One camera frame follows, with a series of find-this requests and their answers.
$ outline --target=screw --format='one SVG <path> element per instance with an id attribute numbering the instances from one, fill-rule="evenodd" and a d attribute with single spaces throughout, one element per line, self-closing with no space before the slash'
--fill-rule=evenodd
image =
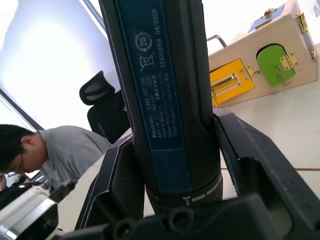
<path id="1" fill-rule="evenodd" d="M 133 220 L 126 218 L 118 222 L 114 227 L 113 239 L 114 240 L 127 240 L 130 239 L 134 231 L 135 223 Z"/>
<path id="2" fill-rule="evenodd" d="M 194 219 L 195 213 L 191 208 L 178 208 L 169 217 L 169 227 L 173 232 L 183 234 L 192 227 Z"/>

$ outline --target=gray shirt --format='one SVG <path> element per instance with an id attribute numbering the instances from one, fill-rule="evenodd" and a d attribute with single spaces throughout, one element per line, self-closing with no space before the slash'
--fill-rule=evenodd
<path id="1" fill-rule="evenodd" d="M 60 126 L 39 133 L 48 154 L 40 172 L 54 188 L 64 181 L 78 180 L 111 146 L 99 134 L 77 126 Z"/>

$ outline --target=black hair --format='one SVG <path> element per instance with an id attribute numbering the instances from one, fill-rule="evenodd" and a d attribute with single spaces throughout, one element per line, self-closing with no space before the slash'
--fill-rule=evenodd
<path id="1" fill-rule="evenodd" d="M 0 172 L 7 171 L 15 157 L 26 151 L 21 139 L 33 134 L 35 133 L 20 126 L 0 124 Z"/>

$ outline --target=chair headrest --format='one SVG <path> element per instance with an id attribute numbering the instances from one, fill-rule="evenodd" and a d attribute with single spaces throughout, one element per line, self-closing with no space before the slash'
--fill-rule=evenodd
<path id="1" fill-rule="evenodd" d="M 98 72 L 86 84 L 84 84 L 79 95 L 85 105 L 96 105 L 113 97 L 115 88 L 107 82 L 104 72 Z"/>

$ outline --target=office chair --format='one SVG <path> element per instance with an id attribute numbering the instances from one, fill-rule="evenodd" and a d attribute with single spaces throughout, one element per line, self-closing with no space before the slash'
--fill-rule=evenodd
<path id="1" fill-rule="evenodd" d="M 113 144 L 130 128 L 121 90 L 115 92 L 115 88 L 105 79 L 103 71 L 84 84 L 79 95 L 84 104 L 93 106 L 89 109 L 87 118 L 94 133 Z"/>

